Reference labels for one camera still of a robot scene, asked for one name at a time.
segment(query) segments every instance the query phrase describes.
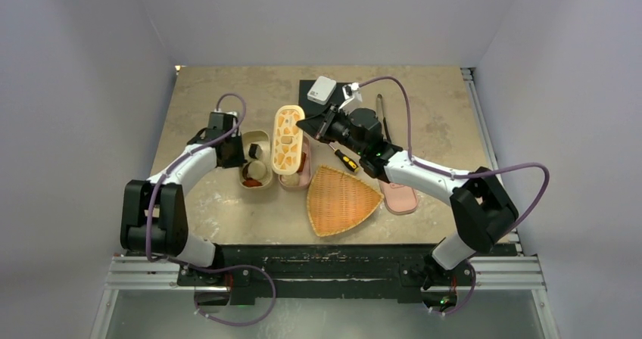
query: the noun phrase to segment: food item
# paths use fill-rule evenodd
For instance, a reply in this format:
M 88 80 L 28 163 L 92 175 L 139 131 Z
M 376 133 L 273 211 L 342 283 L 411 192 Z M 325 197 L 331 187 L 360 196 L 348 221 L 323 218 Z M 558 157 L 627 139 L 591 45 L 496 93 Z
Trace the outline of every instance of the food item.
M 248 188 L 256 188 L 262 186 L 263 184 L 258 180 L 247 179 L 243 182 L 243 185 L 247 186 Z
M 299 174 L 281 175 L 281 182 L 285 186 L 299 185 Z
M 300 173 L 303 171 L 303 168 L 305 166 L 305 158 L 307 157 L 306 153 L 301 154 L 301 165 L 299 165 L 299 169 L 297 170 L 297 173 Z
M 250 179 L 261 180 L 265 173 L 267 173 L 267 168 L 265 164 L 259 160 L 252 161 L 248 164 L 248 177 Z

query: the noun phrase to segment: table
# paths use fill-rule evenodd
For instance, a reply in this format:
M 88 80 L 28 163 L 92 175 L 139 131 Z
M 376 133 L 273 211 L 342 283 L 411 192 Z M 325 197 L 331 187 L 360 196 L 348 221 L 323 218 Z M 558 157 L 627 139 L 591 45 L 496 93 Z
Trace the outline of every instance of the table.
M 320 75 L 339 82 L 397 77 L 410 97 L 415 155 L 458 169 L 488 165 L 459 67 L 184 67 L 176 81 L 152 173 L 167 166 L 207 125 L 223 93 L 236 92 L 247 101 L 242 132 L 262 129 L 271 133 L 276 111 L 282 105 L 297 104 L 299 80 Z M 396 145 L 407 148 L 406 113 L 399 88 L 381 81 L 362 93 L 363 107 L 372 109 L 376 95 L 384 95 L 391 137 Z M 239 110 L 240 104 L 229 98 L 222 108 Z M 344 169 L 328 146 L 310 140 L 313 171 L 322 163 Z M 418 192 L 419 208 L 413 214 L 395 216 L 382 203 L 358 227 L 319 238 L 307 218 L 307 191 L 284 191 L 276 179 L 268 189 L 247 191 L 237 176 L 237 169 L 216 169 L 192 189 L 185 199 L 191 231 L 219 244 L 376 244 L 436 243 L 455 229 L 450 208 Z M 357 176 L 379 189 L 377 181 L 365 173 Z

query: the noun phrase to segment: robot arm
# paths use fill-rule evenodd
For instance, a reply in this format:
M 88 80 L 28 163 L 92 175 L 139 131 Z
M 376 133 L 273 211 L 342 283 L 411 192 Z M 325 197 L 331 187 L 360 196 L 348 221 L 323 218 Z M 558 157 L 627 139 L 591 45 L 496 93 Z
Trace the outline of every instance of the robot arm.
M 322 114 L 297 122 L 317 141 L 338 142 L 360 156 L 360 165 L 370 177 L 415 188 L 449 205 L 457 231 L 446 237 L 425 257 L 425 288 L 475 252 L 487 253 L 510 226 L 518 212 L 496 176 L 454 179 L 469 172 L 440 166 L 418 157 L 383 138 L 382 124 L 374 110 L 359 108 L 359 85 L 343 87 L 345 102 L 331 104 Z M 420 167 L 450 172 L 451 177 Z M 488 171 L 483 167 L 476 173 Z
M 217 245 L 189 231 L 185 213 L 185 196 L 211 170 L 220 166 L 238 167 L 245 163 L 240 131 L 215 148 L 203 148 L 228 132 L 237 120 L 236 113 L 215 111 L 210 114 L 207 128 L 190 139 L 185 150 L 160 173 L 140 181 L 132 180 L 125 187 L 120 244 L 123 248 L 145 252 L 146 218 L 151 192 L 161 176 L 171 170 L 158 188 L 151 229 L 153 253 L 176 258 L 199 267 L 219 266 L 223 261 Z

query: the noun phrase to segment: purple cable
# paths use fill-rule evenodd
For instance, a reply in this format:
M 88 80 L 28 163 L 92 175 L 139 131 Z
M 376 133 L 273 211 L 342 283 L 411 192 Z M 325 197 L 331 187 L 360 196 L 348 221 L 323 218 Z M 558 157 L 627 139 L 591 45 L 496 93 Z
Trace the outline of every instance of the purple cable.
M 451 175 L 450 172 L 448 172 L 448 171 L 445 171 L 445 170 L 442 170 L 442 169 L 437 169 L 437 168 L 435 168 L 433 166 L 428 166 L 428 165 L 425 165 L 424 163 L 420 163 L 419 161 L 414 160 L 413 159 L 412 128 L 411 128 L 412 122 L 411 122 L 411 118 L 410 118 L 410 99 L 408 98 L 408 94 L 406 93 L 406 89 L 401 84 L 401 82 L 399 82 L 399 79 L 394 78 L 393 76 L 378 76 L 376 78 L 373 78 L 371 80 L 365 81 L 363 83 L 359 83 L 359 86 L 360 87 L 365 87 L 365 86 L 369 85 L 370 83 L 374 83 L 374 82 L 377 82 L 379 80 L 384 80 L 384 79 L 388 79 L 388 80 L 391 80 L 391 81 L 397 83 L 397 86 L 399 86 L 399 88 L 401 89 L 401 93 L 404 95 L 404 100 L 406 102 L 406 119 L 407 119 L 407 125 L 408 125 L 407 126 L 407 128 L 408 128 L 408 158 L 410 159 L 411 163 L 413 163 L 413 164 L 415 164 L 415 165 L 417 165 L 417 166 L 419 166 L 419 167 L 421 167 L 423 169 L 426 169 L 426 170 L 428 170 L 430 172 L 437 173 L 437 174 L 440 174 L 440 175 L 443 175 L 443 176 L 446 176 L 446 177 L 449 177 L 449 178 L 452 178 L 452 179 L 487 178 L 489 176 L 495 176 L 495 175 L 498 175 L 498 174 L 510 173 L 511 171 L 528 169 L 530 167 L 537 167 L 538 169 L 542 170 L 542 172 L 544 173 L 544 180 L 543 180 L 542 185 L 540 187 L 540 191 L 537 193 L 537 195 L 535 195 L 535 198 L 533 199 L 531 205 L 529 205 L 528 208 L 526 208 L 526 210 L 524 210 L 524 213 L 508 228 L 508 230 L 506 230 L 506 232 L 503 235 L 508 234 L 516 226 L 518 226 L 519 223 L 523 222 L 524 219 L 526 219 L 526 217 L 538 205 L 538 203 L 540 202 L 540 199 L 542 198 L 542 196 L 544 196 L 544 192 L 546 191 L 546 188 L 548 187 L 548 182 L 550 181 L 550 172 L 548 171 L 548 168 L 546 168 L 541 163 L 521 163 L 521 164 L 518 164 L 518 165 L 503 167 L 503 168 L 500 168 L 500 169 L 486 171 L 486 172 L 483 172 L 483 173 L 470 173 L 470 174 L 465 174 L 465 175 L 457 175 L 457 174 L 456 175 Z M 468 300 L 472 296 L 472 292 L 475 290 L 476 277 L 477 277 L 477 275 L 475 273 L 475 269 L 472 267 L 472 264 L 470 263 L 470 261 L 466 260 L 466 264 L 470 267 L 471 273 L 472 273 L 472 285 L 471 285 L 470 291 L 468 292 L 466 297 L 464 297 L 464 299 L 462 300 L 462 303 L 460 303 L 460 305 L 457 305 L 454 309 L 450 310 L 447 314 L 452 314 L 452 313 L 455 313 L 455 312 L 459 311 L 459 309 L 461 309 L 468 302 Z
M 215 145 L 218 145 L 222 140 L 224 140 L 225 138 L 230 137 L 232 135 L 232 133 L 234 133 L 236 130 L 238 130 L 238 127 L 241 125 L 241 123 L 245 119 L 245 111 L 247 109 L 247 106 L 245 104 L 245 100 L 243 99 L 243 97 L 241 97 L 240 95 L 237 95 L 236 93 L 226 93 L 226 94 L 222 95 L 219 98 L 218 102 L 217 102 L 217 109 L 220 108 L 221 101 L 225 97 L 228 97 L 228 96 L 236 97 L 241 102 L 241 104 L 243 105 L 243 109 L 241 111 L 241 115 L 238 117 L 237 123 L 228 132 L 225 132 L 220 137 L 215 138 L 214 140 L 212 140 L 212 141 L 210 141 L 210 142 L 208 142 L 206 144 L 202 144 L 201 146 L 198 146 L 197 148 L 194 148 L 189 153 L 185 153 L 185 154 L 181 155 L 178 159 L 176 159 L 174 162 L 172 162 L 165 169 L 165 172 L 160 175 L 160 178 L 158 179 L 158 181 L 156 182 L 156 185 L 154 185 L 154 188 L 151 191 L 151 196 L 150 196 L 149 205 L 148 205 L 148 213 L 147 213 L 147 226 L 145 227 L 145 255 L 147 256 L 147 259 L 150 262 L 155 262 L 155 261 L 158 261 L 161 258 L 163 258 L 163 257 L 154 257 L 154 256 L 152 256 L 152 253 L 151 253 L 151 224 L 152 224 L 153 216 L 154 216 L 154 205 L 156 203 L 156 197 L 158 195 L 158 191 L 161 188 L 160 186 L 163 184 L 163 182 L 165 181 L 167 176 L 169 174 L 171 174 L 171 172 L 174 171 L 174 169 L 178 165 L 180 165 L 182 162 L 184 162 L 188 157 L 190 157 L 192 154 L 194 154 L 196 152 L 204 150 L 205 148 L 211 148 L 211 147 L 213 147 Z M 188 264 L 188 263 L 185 263 L 183 261 L 174 260 L 174 259 L 169 259 L 169 261 L 173 262 L 173 263 L 177 263 L 179 265 L 187 265 Z M 270 306 L 268 307 L 268 309 L 266 310 L 266 312 L 263 315 L 259 316 L 256 319 L 253 319 L 253 320 L 251 320 L 249 322 L 229 322 L 227 320 L 218 319 L 218 318 L 215 318 L 213 316 L 210 316 L 209 314 L 206 314 L 205 312 L 203 312 L 203 310 L 201 310 L 201 308 L 198 306 L 198 303 L 196 302 L 196 298 L 195 298 L 194 305 L 196 306 L 196 309 L 197 309 L 198 313 L 200 313 L 202 316 L 204 316 L 207 319 L 214 320 L 215 322 L 219 322 L 219 323 L 224 324 L 224 325 L 237 326 L 237 327 L 238 326 L 249 326 L 249 325 L 256 324 L 259 321 L 265 319 L 272 312 L 272 309 L 274 308 L 274 305 L 276 304 L 276 286 L 274 285 L 274 281 L 272 280 L 272 278 L 265 271 L 263 271 L 262 269 L 260 269 L 260 268 L 258 268 L 256 266 L 237 265 L 237 266 L 225 267 L 225 268 L 222 268 L 222 269 L 208 269 L 208 268 L 204 268 L 204 267 L 193 266 L 193 265 L 190 264 L 189 267 L 192 268 L 192 269 L 195 269 L 197 271 L 200 271 L 200 272 L 212 273 L 212 274 L 228 272 L 228 271 L 232 271 L 234 269 L 253 269 L 255 271 L 260 272 L 262 275 L 264 275 L 267 278 L 267 281 L 270 283 L 270 286 L 272 286 L 272 300 L 270 301 Z
M 472 263 L 470 263 L 470 260 L 466 260 L 464 262 L 466 263 L 466 265 L 470 269 L 470 275 L 471 275 L 471 278 L 470 278 L 470 290 L 468 291 L 468 294 L 466 294 L 466 296 L 463 298 L 463 300 L 461 300 L 461 302 L 459 302 L 459 305 L 456 305 L 451 310 L 441 312 L 440 315 L 446 316 L 446 315 L 454 314 L 454 313 L 460 311 L 468 303 L 468 301 L 472 297 L 472 292 L 475 291 L 475 286 L 477 285 L 477 272 L 475 272 L 475 267 L 472 266 Z
M 274 285 L 274 281 L 272 280 L 270 275 L 268 275 L 265 271 L 263 271 L 262 269 L 260 269 L 260 268 L 258 268 L 256 266 L 237 265 L 237 266 L 226 267 L 224 269 L 204 269 L 202 267 L 194 267 L 193 265 L 189 265 L 189 267 L 191 267 L 193 269 L 196 269 L 198 271 L 201 271 L 201 272 L 214 273 L 214 274 L 215 273 L 222 273 L 222 272 L 231 271 L 233 269 L 253 269 L 254 271 L 258 271 L 258 272 L 261 273 L 261 275 L 265 276 L 265 278 L 267 278 L 267 281 L 270 283 L 270 286 L 272 286 L 272 300 L 270 300 L 270 306 L 268 306 L 266 312 L 263 313 L 263 315 L 257 317 L 256 319 L 252 319 L 249 322 L 229 322 L 227 320 L 219 319 L 217 317 L 211 316 L 211 315 L 207 314 L 206 312 L 204 312 L 201 309 L 201 307 L 198 305 L 198 302 L 196 301 L 196 296 L 194 296 L 194 307 L 196 308 L 196 311 L 199 314 L 201 314 L 203 317 L 205 317 L 206 319 L 213 320 L 215 322 L 219 322 L 221 324 L 229 325 L 229 326 L 236 326 L 236 327 L 249 326 L 249 325 L 254 325 L 254 324 L 260 322 L 261 320 L 265 319 L 272 312 L 272 309 L 274 309 L 274 305 L 276 304 L 276 286 Z

